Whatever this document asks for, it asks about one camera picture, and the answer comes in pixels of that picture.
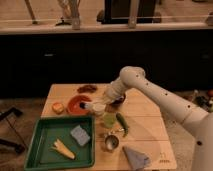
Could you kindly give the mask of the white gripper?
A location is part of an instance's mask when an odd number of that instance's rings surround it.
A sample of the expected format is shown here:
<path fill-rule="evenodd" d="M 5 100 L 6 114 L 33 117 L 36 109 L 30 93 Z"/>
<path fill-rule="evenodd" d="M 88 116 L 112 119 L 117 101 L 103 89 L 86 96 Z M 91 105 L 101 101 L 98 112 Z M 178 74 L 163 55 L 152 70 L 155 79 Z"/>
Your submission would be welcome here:
<path fill-rule="evenodd" d="M 112 81 L 103 93 L 103 101 L 106 104 L 113 103 L 116 99 L 123 96 L 128 90 L 128 87 L 122 82 L 120 78 Z"/>

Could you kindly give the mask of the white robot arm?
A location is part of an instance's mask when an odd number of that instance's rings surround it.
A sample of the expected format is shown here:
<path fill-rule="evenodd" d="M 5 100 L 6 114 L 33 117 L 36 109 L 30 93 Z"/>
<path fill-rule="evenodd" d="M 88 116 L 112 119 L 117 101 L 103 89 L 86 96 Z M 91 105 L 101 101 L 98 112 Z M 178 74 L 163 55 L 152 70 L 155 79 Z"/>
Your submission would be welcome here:
<path fill-rule="evenodd" d="M 104 102 L 113 103 L 131 88 L 150 98 L 195 138 L 191 171 L 213 171 L 213 113 L 150 82 L 144 69 L 134 66 L 120 70 L 119 76 L 105 90 Z"/>

